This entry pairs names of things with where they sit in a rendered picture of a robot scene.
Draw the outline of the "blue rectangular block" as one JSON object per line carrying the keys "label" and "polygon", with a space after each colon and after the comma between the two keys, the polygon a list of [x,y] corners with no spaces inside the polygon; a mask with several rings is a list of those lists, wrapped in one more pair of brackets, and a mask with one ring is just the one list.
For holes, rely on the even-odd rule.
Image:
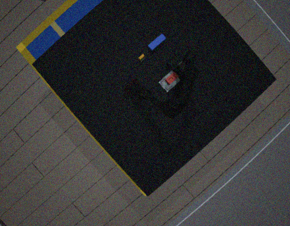
{"label": "blue rectangular block", "polygon": [[162,44],[166,38],[161,34],[157,39],[153,40],[149,45],[148,48],[153,51],[156,49],[160,44]]}

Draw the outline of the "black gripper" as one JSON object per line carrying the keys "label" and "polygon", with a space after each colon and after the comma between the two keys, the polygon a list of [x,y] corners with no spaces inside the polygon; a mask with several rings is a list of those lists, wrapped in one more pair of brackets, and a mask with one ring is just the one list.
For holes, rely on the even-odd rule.
{"label": "black gripper", "polygon": [[170,69],[172,71],[176,72],[176,74],[179,76],[179,79],[184,83],[184,81],[185,81],[184,73],[183,73],[183,75],[181,75],[177,72],[179,64],[177,63],[176,59],[173,57],[166,64],[170,67]]}

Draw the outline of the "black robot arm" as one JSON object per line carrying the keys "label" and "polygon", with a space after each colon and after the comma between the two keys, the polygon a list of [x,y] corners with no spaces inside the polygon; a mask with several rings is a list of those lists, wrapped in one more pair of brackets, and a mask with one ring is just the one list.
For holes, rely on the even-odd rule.
{"label": "black robot arm", "polygon": [[[152,92],[150,90],[145,87],[140,87],[136,82],[134,82],[128,89],[138,99],[149,100],[154,105],[158,106],[160,110],[169,118],[175,118],[188,105],[193,82],[198,78],[199,70],[194,65],[197,58],[198,54],[192,50],[188,50],[182,60],[182,63],[179,64],[177,72],[181,75],[184,73],[185,81],[180,97],[176,100],[170,101],[169,103],[161,102],[159,99],[151,95]],[[174,106],[178,106],[178,108],[175,109]]]}

